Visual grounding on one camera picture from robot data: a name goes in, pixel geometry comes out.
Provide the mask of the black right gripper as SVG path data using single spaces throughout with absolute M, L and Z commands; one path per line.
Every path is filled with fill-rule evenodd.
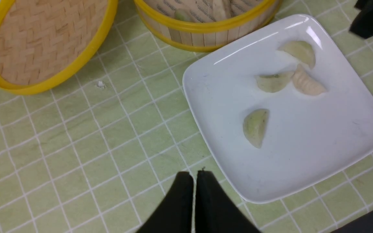
M 349 31 L 363 39 L 373 37 L 373 0 L 357 0 L 354 7 L 360 12 Z

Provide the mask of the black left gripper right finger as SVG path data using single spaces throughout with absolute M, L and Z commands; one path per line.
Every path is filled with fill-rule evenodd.
M 198 171 L 195 194 L 196 233 L 259 233 L 224 192 L 211 171 Z

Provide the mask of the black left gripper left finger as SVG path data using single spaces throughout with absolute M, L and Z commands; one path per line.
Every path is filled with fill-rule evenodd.
M 192 176 L 178 172 L 166 196 L 137 232 L 190 233 L 193 191 Z

